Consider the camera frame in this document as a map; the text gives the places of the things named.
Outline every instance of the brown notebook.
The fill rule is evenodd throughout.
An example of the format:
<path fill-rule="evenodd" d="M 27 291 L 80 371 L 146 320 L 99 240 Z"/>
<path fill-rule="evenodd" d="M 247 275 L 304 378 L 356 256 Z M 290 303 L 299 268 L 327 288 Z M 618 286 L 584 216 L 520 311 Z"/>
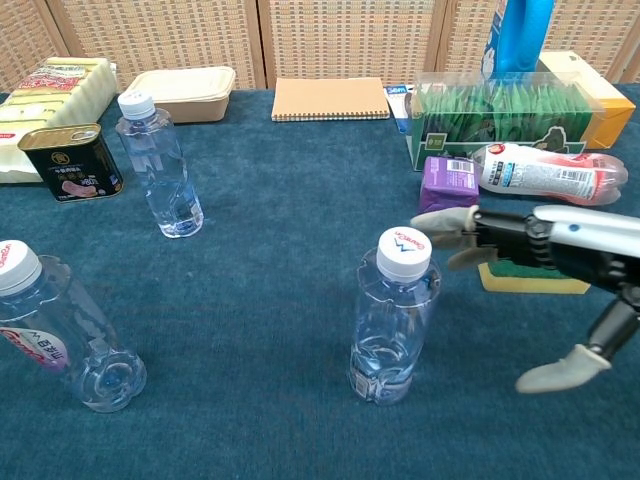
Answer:
<path fill-rule="evenodd" d="M 271 119 L 372 120 L 389 118 L 389 106 L 379 78 L 278 78 Z"/>

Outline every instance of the woven screen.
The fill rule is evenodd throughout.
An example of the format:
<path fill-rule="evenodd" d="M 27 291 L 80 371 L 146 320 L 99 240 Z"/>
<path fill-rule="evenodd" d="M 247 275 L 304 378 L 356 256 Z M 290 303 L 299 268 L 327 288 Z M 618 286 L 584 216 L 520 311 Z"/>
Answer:
<path fill-rule="evenodd" d="M 87 56 L 117 64 L 121 89 L 146 70 L 216 65 L 235 69 L 236 88 L 264 86 L 261 55 L 254 58 L 251 51 L 250 30 L 258 48 L 260 42 L 255 1 L 48 1 L 54 14 L 54 4 L 63 6 L 56 21 L 66 23 L 65 40 L 75 36 Z"/>
<path fill-rule="evenodd" d="M 434 4 L 435 0 L 265 1 L 260 15 L 269 15 L 273 43 L 273 52 L 265 51 L 265 56 L 272 56 L 276 77 L 376 76 L 385 84 L 413 82 L 430 47 Z M 268 34 L 263 27 L 263 35 Z"/>
<path fill-rule="evenodd" d="M 480 69 L 496 5 L 457 1 L 445 71 Z M 556 0 L 545 48 L 573 50 L 606 75 L 639 13 L 640 0 Z"/>
<path fill-rule="evenodd" d="M 11 92 L 42 60 L 58 54 L 31 0 L 0 8 L 0 90 Z"/>

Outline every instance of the beige plastic container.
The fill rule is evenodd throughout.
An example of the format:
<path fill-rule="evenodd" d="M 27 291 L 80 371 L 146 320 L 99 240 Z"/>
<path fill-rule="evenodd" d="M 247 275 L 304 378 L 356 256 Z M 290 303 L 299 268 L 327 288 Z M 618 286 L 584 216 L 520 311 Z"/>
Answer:
<path fill-rule="evenodd" d="M 127 91 L 148 92 L 174 123 L 217 122 L 227 111 L 235 79 L 231 67 L 151 70 L 138 75 Z"/>

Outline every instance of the yellow box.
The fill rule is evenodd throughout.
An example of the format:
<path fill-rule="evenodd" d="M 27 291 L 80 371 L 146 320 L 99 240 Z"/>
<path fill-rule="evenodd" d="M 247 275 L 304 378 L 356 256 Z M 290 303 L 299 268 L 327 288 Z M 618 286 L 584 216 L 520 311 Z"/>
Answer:
<path fill-rule="evenodd" d="M 594 114 L 582 140 L 587 142 L 586 148 L 589 149 L 611 148 L 636 106 L 577 53 L 570 50 L 544 50 L 540 53 L 537 70 L 580 74 L 575 79 L 576 83 L 604 109 L 604 113 Z"/>

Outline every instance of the blue bottle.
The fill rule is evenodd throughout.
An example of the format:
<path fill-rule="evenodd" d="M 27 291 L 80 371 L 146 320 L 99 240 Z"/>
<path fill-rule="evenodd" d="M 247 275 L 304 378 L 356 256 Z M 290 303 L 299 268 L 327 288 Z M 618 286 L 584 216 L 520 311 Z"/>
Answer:
<path fill-rule="evenodd" d="M 391 405 L 409 391 L 440 291 L 440 269 L 422 232 L 396 227 L 365 254 L 357 276 L 349 380 L 362 399 Z"/>
<path fill-rule="evenodd" d="M 56 257 L 0 242 L 0 334 L 96 412 L 126 407 L 145 386 L 142 360 Z"/>
<path fill-rule="evenodd" d="M 482 72 L 535 72 L 554 4 L 555 0 L 498 0 Z"/>
<path fill-rule="evenodd" d="M 193 235 L 202 228 L 204 215 L 169 112 L 137 90 L 120 95 L 118 104 L 123 117 L 116 131 L 160 230 L 169 238 Z"/>

